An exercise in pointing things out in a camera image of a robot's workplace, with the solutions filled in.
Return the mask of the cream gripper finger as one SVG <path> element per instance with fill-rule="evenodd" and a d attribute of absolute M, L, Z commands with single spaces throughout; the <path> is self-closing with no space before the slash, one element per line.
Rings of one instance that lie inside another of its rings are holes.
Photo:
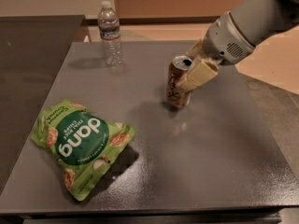
<path fill-rule="evenodd" d="M 187 73 L 179 79 L 176 86 L 184 91 L 192 91 L 207 83 L 218 73 L 219 66 L 216 60 L 196 57 Z"/>
<path fill-rule="evenodd" d="M 196 57 L 202 58 L 202 40 L 198 40 L 191 48 L 186 52 L 186 55 L 195 59 Z"/>

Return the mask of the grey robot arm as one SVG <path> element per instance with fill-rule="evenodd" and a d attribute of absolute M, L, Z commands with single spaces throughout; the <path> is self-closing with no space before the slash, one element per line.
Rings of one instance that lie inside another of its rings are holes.
<path fill-rule="evenodd" d="M 207 83 L 222 65 L 244 60 L 265 39 L 297 26 L 298 18 L 299 0 L 242 0 L 187 51 L 193 62 L 177 87 L 192 91 Z"/>

